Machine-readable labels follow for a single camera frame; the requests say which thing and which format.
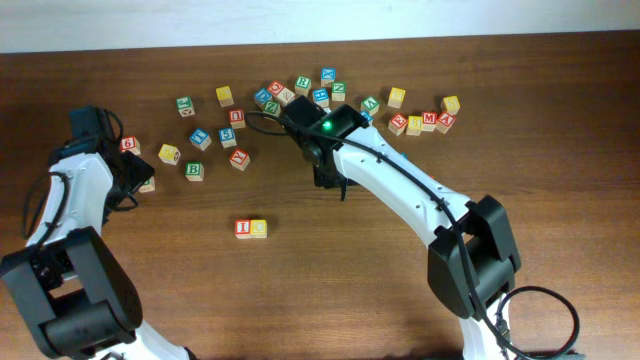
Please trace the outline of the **green R block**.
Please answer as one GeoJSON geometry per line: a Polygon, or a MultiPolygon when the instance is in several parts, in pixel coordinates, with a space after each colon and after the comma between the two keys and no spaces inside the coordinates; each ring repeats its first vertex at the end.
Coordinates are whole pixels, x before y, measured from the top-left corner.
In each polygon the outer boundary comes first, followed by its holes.
{"type": "Polygon", "coordinates": [[[295,82],[294,91],[296,95],[307,97],[311,90],[312,81],[305,76],[298,76],[295,82]]]}

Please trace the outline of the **yellow C block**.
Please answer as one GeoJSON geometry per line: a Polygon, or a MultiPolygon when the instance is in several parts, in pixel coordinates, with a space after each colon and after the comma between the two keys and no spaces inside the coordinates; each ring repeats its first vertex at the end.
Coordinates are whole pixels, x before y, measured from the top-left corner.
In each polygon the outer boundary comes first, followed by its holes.
{"type": "Polygon", "coordinates": [[[250,221],[250,235],[252,238],[266,238],[268,236],[268,225],[264,219],[250,221]]]}

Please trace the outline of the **red I block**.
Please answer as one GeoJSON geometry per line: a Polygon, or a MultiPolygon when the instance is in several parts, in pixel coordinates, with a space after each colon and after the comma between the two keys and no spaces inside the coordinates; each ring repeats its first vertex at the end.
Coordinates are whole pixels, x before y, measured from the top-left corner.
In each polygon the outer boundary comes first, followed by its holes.
{"type": "Polygon", "coordinates": [[[234,226],[234,234],[238,239],[248,239],[251,237],[251,221],[236,220],[234,226]]]}

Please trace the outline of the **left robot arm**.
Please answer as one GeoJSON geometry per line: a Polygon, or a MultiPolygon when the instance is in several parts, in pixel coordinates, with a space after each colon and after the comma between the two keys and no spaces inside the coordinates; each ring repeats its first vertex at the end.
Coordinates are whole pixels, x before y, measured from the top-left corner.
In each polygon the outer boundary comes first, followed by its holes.
{"type": "Polygon", "coordinates": [[[192,359],[144,321],[134,283],[101,237],[110,214],[137,208],[154,168],[121,151],[112,111],[79,108],[70,125],[71,140],[49,156],[47,196],[23,220],[24,249],[1,260],[2,281],[50,359],[192,359]]]}

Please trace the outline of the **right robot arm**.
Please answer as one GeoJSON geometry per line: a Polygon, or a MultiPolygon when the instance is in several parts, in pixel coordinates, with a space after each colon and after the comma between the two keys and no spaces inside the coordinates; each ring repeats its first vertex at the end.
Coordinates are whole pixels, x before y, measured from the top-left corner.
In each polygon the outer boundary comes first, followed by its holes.
{"type": "Polygon", "coordinates": [[[505,297],[521,259],[504,207],[478,202],[426,175],[348,105],[327,113],[300,96],[284,109],[285,129],[313,166],[314,183],[360,185],[403,219],[427,249],[428,283],[458,317],[466,359],[512,359],[490,327],[508,329],[505,297]]]}

